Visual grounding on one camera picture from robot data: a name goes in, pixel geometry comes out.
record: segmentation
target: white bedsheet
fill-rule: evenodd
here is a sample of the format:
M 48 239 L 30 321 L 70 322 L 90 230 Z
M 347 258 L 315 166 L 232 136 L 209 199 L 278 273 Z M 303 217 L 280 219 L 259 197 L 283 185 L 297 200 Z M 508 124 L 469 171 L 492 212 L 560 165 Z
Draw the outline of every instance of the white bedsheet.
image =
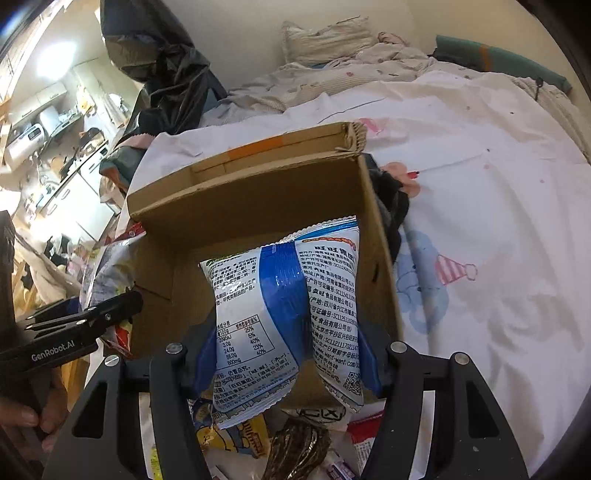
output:
M 473 358 L 531 474 L 591 385 L 591 168 L 508 77 L 429 72 L 323 94 L 282 115 L 161 134 L 130 190 L 233 147 L 357 119 L 370 127 L 377 163 L 402 162 L 421 184 L 396 263 L 403 339 L 422 353 Z M 427 400 L 425 425 L 432 408 Z

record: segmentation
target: cardboard box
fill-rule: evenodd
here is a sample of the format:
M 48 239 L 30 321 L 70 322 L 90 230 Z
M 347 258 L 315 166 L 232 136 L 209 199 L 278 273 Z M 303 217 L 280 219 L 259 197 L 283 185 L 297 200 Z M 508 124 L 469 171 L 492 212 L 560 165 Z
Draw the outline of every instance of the cardboard box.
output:
M 393 339 L 400 327 L 392 261 L 365 160 L 361 124 L 323 125 L 203 160 L 129 195 L 147 235 L 137 253 L 144 311 L 132 352 L 147 355 L 183 337 L 214 305 L 199 262 L 260 247 L 316 223 L 356 215 L 356 295 Z M 285 408 L 332 406 L 313 361 L 300 369 Z

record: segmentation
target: screw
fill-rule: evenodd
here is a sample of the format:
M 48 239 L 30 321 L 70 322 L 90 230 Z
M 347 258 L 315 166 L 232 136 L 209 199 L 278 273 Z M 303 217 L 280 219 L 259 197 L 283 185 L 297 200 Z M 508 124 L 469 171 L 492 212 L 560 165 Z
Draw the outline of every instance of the screw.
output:
M 117 355 L 109 355 L 105 358 L 105 365 L 107 367 L 114 367 L 119 363 L 119 357 Z
M 183 351 L 183 344 L 182 343 L 169 343 L 166 347 L 166 352 L 170 353 L 172 355 L 175 355 L 177 353 L 180 353 Z
M 393 342 L 390 344 L 390 348 L 396 353 L 404 353 L 407 350 L 406 343 L 404 342 Z
M 470 363 L 470 357 L 467 356 L 465 353 L 456 353 L 453 359 L 460 365 L 467 365 L 468 363 Z

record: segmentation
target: black garbage bag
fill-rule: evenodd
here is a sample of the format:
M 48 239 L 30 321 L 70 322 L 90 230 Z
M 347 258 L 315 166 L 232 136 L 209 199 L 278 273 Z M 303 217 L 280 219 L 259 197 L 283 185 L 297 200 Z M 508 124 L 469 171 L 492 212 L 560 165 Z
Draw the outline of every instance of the black garbage bag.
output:
M 208 93 L 217 100 L 227 96 L 209 61 L 160 0 L 101 0 L 100 26 L 111 61 L 144 83 L 121 141 L 197 128 Z

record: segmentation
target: blue and white snack bag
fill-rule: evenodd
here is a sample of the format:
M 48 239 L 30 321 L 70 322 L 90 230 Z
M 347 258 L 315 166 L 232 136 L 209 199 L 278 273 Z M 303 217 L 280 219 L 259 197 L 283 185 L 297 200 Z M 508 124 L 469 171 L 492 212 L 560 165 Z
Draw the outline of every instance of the blue and white snack bag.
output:
M 353 411 L 361 408 L 358 257 L 359 228 L 351 217 L 201 263 L 216 297 L 219 428 L 282 399 L 309 358 L 335 398 Z

